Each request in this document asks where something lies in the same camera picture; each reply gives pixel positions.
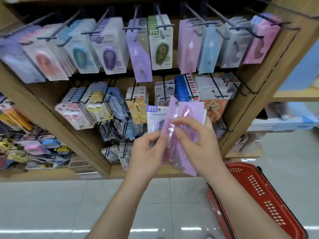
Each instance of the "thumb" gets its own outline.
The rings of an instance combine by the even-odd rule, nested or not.
[[[157,140],[155,146],[153,147],[158,153],[163,154],[167,146],[168,134],[163,134]]]
[[[194,143],[192,140],[189,139],[187,134],[179,127],[175,128],[175,136],[177,137],[179,143],[183,147],[184,151],[187,153],[189,149],[192,149],[194,147]]]

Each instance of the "red shopping basket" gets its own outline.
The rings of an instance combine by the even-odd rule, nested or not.
[[[280,225],[282,229],[293,239],[307,239],[308,234],[284,201],[269,183],[260,167],[249,163],[232,162],[226,164],[229,171],[264,211]],[[236,234],[223,209],[219,198],[213,189],[207,184],[207,196],[217,217],[219,226],[226,239],[236,239]]]

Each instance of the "store shelf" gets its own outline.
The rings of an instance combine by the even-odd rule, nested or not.
[[[309,87],[304,90],[277,91],[272,102],[315,102],[319,101],[319,89]]]
[[[246,131],[246,133],[275,133],[275,132],[294,132],[295,130],[286,131]]]
[[[26,182],[50,180],[77,180],[81,179],[70,169],[34,169],[23,173],[11,173],[10,169],[0,170],[0,182]]]
[[[263,149],[260,144],[252,151],[243,154],[242,152],[228,153],[225,158],[259,158],[263,155]]]
[[[126,171],[123,170],[120,164],[116,164],[112,166],[110,179],[124,178],[125,175],[126,175]],[[171,178],[171,177],[190,177],[190,175],[184,174],[183,172],[174,169],[171,164],[161,165],[156,178]]]

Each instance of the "floor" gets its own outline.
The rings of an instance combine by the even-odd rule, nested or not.
[[[272,133],[260,166],[309,238],[319,238],[319,136]],[[0,183],[1,239],[83,239],[122,180]],[[142,197],[129,239],[224,238],[200,177],[153,179]]]

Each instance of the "green correction tape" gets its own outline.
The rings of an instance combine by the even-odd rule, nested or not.
[[[158,47],[157,47],[157,50],[156,50],[156,59],[155,59],[155,62],[156,64],[158,65],[161,65],[167,54],[168,54],[168,44],[167,43],[161,43]]]

